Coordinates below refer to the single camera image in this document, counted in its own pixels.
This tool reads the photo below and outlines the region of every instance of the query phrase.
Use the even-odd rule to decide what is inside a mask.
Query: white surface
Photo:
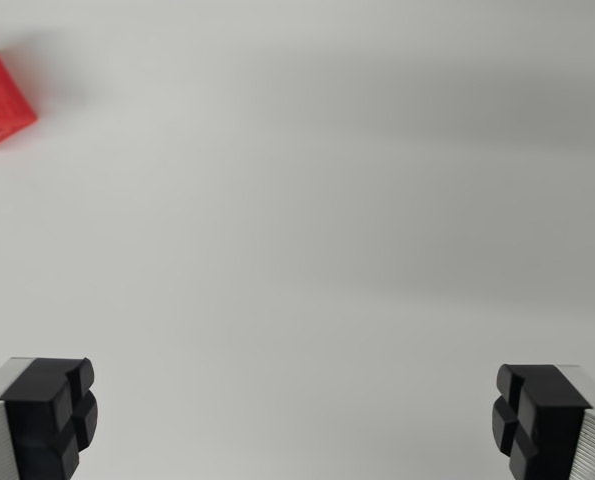
[[[595,0],[0,0],[0,364],[94,362],[78,480],[510,479],[595,377]]]

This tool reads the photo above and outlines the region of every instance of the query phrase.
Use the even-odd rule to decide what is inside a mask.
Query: black rubber pad
[[[517,480],[568,480],[592,406],[554,365],[502,365],[493,436]]]
[[[35,359],[2,394],[20,480],[70,480],[97,427],[90,360]]]

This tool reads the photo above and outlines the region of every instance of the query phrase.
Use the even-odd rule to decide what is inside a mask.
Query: white backdrop
[[[595,0],[0,0],[0,364],[88,356],[78,480],[510,479],[595,376]]]

